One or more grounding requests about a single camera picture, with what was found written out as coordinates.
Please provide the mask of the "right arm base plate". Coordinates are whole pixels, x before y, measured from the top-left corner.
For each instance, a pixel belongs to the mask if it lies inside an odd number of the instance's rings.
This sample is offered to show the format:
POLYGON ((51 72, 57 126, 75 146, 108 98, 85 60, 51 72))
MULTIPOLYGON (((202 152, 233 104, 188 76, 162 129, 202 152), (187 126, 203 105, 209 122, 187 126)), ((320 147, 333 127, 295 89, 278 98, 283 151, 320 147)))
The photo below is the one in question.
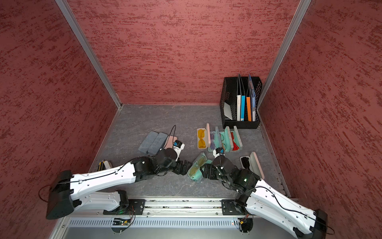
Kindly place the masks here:
POLYGON ((222 200, 221 208, 222 208, 223 215, 245 216, 248 214, 245 209, 245 203, 238 199, 222 200))

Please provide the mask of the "pink case with tortoise sunglasses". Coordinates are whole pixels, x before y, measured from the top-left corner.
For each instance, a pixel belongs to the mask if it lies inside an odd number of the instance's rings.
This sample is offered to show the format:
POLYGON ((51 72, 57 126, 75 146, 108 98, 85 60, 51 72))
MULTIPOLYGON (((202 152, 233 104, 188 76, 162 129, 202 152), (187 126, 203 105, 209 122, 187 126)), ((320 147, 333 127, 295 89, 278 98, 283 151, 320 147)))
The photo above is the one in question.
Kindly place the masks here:
POLYGON ((174 142, 175 142, 176 140, 177 140, 177 137, 176 137, 176 136, 172 136, 172 135, 168 136, 167 141, 166 141, 166 143, 165 143, 165 145, 164 145, 164 149, 172 148, 172 147, 173 147, 173 144, 174 144, 174 142))

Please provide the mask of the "case with clear yellow glasses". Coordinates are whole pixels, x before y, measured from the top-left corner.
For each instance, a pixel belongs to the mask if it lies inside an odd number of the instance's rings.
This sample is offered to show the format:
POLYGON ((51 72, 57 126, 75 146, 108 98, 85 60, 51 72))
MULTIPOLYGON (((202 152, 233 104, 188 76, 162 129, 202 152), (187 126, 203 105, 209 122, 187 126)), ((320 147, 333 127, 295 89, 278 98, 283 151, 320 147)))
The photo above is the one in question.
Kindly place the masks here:
POLYGON ((201 169, 205 164, 212 163, 212 160, 208 159, 205 152, 199 154, 199 156, 194 160, 191 168, 187 172, 187 176, 194 182, 201 182, 203 179, 203 173, 201 169))

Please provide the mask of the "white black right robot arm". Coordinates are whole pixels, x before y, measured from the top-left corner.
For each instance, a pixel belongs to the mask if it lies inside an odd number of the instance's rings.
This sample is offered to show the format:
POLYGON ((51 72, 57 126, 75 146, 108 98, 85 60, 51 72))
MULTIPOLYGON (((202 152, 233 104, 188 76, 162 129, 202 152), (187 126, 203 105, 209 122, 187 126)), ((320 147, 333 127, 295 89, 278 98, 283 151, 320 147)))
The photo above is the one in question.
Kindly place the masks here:
POLYGON ((311 210, 272 188, 250 169, 237 168, 223 154, 201 167, 204 178, 219 180, 237 192, 233 201, 242 215, 255 215, 284 229, 296 239, 324 239, 328 235, 327 214, 311 210))

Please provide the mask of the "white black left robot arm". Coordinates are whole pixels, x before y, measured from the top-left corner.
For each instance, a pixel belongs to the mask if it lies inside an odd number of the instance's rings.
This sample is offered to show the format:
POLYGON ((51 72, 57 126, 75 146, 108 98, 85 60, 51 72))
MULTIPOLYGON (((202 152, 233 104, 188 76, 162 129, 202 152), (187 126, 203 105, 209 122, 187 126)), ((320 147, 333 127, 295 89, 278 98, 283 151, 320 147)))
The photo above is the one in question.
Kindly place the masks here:
POLYGON ((122 166, 85 174, 60 172, 49 186, 46 219, 56 220, 76 211, 103 210, 107 215, 127 214, 129 201, 124 190, 105 189, 164 176, 186 175, 192 163, 179 159, 181 148, 160 150, 155 156, 136 157, 122 166))

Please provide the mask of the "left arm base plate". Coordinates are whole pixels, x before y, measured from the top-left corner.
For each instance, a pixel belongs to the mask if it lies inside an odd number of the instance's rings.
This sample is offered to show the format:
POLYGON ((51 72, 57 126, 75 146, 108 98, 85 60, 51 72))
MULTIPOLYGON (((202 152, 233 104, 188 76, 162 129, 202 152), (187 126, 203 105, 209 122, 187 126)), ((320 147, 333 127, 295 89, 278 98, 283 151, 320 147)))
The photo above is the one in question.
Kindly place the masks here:
POLYGON ((129 199, 127 202, 122 202, 120 206, 112 211, 103 211, 104 215, 114 215, 114 216, 122 216, 122 215, 142 215, 143 210, 145 208, 146 200, 144 199, 129 199))

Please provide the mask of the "case with red lining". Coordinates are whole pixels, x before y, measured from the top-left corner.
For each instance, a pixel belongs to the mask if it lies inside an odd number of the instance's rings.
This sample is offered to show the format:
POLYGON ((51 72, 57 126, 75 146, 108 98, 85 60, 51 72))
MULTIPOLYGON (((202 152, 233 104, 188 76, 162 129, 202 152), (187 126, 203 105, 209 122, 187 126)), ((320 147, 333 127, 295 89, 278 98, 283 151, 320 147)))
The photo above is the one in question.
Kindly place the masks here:
POLYGON ((243 147, 243 143, 239 135, 237 126, 234 126, 233 130, 231 130, 230 133, 231 133, 231 138, 233 143, 232 151, 240 151, 243 147))

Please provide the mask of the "grey case with black glasses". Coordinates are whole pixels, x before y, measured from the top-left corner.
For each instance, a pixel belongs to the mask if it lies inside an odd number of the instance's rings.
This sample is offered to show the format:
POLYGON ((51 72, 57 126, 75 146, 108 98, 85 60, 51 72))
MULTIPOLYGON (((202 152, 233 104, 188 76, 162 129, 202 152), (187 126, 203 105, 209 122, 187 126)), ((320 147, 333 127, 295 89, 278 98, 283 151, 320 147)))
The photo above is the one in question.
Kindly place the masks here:
POLYGON ((151 143, 150 147, 147 150, 148 155, 153 156, 158 153, 158 151, 163 148, 167 142, 168 135, 165 133, 158 133, 154 141, 151 143))

